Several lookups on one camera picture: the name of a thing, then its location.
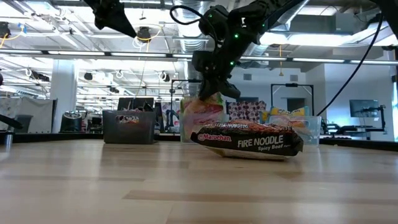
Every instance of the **instant noodle package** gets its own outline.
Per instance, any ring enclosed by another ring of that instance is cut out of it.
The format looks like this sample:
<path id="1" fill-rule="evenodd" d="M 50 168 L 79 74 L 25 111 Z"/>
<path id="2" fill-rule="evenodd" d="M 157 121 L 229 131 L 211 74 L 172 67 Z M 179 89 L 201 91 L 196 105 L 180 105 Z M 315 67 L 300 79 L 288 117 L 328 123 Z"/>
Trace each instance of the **instant noodle package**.
<path id="1" fill-rule="evenodd" d="M 292 127 L 244 120 L 206 125 L 191 140 L 224 157 L 286 159 L 303 151 L 303 140 Z"/>

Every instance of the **white column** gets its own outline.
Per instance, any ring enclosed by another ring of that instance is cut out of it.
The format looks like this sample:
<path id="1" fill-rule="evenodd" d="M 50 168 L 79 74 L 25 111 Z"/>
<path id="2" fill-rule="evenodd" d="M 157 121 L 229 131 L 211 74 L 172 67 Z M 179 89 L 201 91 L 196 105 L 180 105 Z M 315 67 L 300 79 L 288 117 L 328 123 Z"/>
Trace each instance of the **white column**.
<path id="1" fill-rule="evenodd" d="M 73 60 L 54 60 L 51 78 L 51 100 L 57 100 L 53 133 L 61 128 L 62 115 L 76 108 L 77 80 L 79 69 Z"/>

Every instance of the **desk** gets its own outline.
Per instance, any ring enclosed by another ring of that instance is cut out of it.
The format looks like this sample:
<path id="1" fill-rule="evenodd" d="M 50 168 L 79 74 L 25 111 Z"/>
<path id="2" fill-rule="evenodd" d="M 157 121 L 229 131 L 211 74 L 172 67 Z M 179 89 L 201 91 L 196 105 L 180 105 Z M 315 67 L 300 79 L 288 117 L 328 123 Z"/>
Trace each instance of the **desk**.
<path id="1" fill-rule="evenodd" d="M 270 162 L 179 142 L 14 144 L 0 164 L 1 220 L 393 224 L 397 161 L 396 152 L 334 146 Z"/>

